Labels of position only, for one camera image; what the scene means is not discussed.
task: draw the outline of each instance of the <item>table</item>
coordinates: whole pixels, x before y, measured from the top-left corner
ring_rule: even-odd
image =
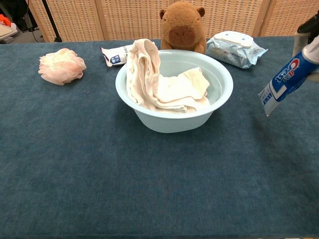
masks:
[[[256,66],[223,63],[229,101],[174,134],[146,128],[117,95],[120,67],[99,47],[132,41],[0,45],[0,237],[318,236],[319,85],[305,82],[267,118],[257,94],[293,38],[255,41],[269,49]],[[57,86],[39,57],[63,47],[87,70]]]

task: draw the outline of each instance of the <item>wet wipes package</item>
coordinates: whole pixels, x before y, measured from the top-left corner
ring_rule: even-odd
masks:
[[[207,46],[206,55],[242,69],[256,65],[258,58],[267,52],[251,36],[235,31],[214,35]]]
[[[128,52],[131,49],[132,45],[121,46],[113,49],[104,49],[101,48],[102,54],[105,58],[107,66],[118,66],[124,65],[127,60]]]
[[[317,75],[319,36],[294,56],[258,94],[267,116],[286,95],[298,89],[309,74]]]

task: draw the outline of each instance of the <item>stuffed animal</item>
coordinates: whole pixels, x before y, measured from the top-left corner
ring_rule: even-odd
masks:
[[[196,8],[188,2],[178,1],[167,10],[161,10],[161,49],[180,49],[205,54],[206,38],[202,17],[203,7]]]

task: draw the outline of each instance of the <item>white cloth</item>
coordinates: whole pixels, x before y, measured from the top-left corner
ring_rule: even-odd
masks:
[[[157,47],[148,39],[136,40],[127,59],[127,94],[129,98],[153,111],[192,112],[208,107],[209,82],[199,67],[178,76],[164,77],[159,72]]]

